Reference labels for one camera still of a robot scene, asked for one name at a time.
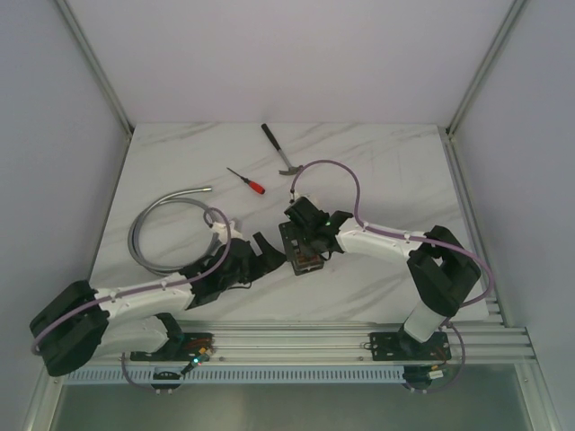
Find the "black fuse box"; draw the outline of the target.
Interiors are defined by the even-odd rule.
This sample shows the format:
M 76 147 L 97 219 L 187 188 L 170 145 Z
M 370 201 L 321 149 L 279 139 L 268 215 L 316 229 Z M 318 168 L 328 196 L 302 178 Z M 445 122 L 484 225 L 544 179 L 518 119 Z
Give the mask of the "black fuse box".
M 304 274 L 314 272 L 316 270 L 322 269 L 324 266 L 324 260 L 320 255 L 306 256 L 298 252 L 295 257 L 291 260 L 291 265 L 296 276 L 302 276 Z

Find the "clear fuse box cover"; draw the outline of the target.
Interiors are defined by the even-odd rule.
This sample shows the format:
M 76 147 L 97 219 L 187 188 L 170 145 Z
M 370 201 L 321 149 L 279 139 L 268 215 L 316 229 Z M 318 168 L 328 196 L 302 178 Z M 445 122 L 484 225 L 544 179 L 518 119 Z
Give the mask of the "clear fuse box cover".
M 296 230 L 291 222 L 285 222 L 279 225 L 279 233 L 282 240 L 284 252 L 287 261 L 295 262 L 300 252 L 299 241 L 296 236 Z

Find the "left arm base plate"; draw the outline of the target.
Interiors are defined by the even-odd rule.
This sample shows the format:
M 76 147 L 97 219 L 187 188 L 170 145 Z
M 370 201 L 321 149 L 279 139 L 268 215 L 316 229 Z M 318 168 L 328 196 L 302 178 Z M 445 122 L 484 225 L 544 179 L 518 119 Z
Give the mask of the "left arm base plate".
M 169 339 L 164 346 L 154 353 L 132 352 L 129 359 L 139 362 L 190 361 L 199 354 L 202 348 L 210 349 L 213 345 L 213 334 L 209 332 L 183 333 Z

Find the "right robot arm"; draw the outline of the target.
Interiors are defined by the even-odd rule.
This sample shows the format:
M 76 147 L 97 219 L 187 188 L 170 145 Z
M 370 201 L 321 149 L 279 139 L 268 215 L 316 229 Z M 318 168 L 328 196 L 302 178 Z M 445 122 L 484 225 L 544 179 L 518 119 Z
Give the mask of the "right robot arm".
M 279 231 L 287 261 L 298 276 L 322 268 L 335 253 L 407 265 L 420 297 L 398 336 L 398 348 L 409 358 L 428 350 L 434 332 L 462 308 L 482 274 L 443 226 L 415 234 L 386 230 L 360 223 L 349 212 L 326 213 L 305 197 L 295 200 L 285 215 Z

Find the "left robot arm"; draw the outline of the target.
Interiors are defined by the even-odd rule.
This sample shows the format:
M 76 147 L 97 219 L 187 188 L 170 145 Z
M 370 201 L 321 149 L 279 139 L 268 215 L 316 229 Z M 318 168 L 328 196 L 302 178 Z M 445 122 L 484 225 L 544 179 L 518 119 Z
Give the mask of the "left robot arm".
M 248 288 L 285 261 L 283 252 L 256 233 L 250 241 L 233 238 L 149 284 L 96 289 L 75 281 L 32 319 L 32 352 L 52 377 L 115 353 L 144 352 L 173 361 L 184 347 L 177 314 L 212 303 L 228 290 Z

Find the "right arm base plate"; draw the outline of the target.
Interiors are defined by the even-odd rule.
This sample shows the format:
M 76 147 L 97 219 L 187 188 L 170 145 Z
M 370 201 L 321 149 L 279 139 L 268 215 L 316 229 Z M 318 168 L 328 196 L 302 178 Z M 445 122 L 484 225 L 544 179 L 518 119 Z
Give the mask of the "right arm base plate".
M 452 358 L 447 334 L 434 332 L 430 339 L 420 343 L 403 331 L 372 332 L 367 343 L 374 361 L 446 362 Z

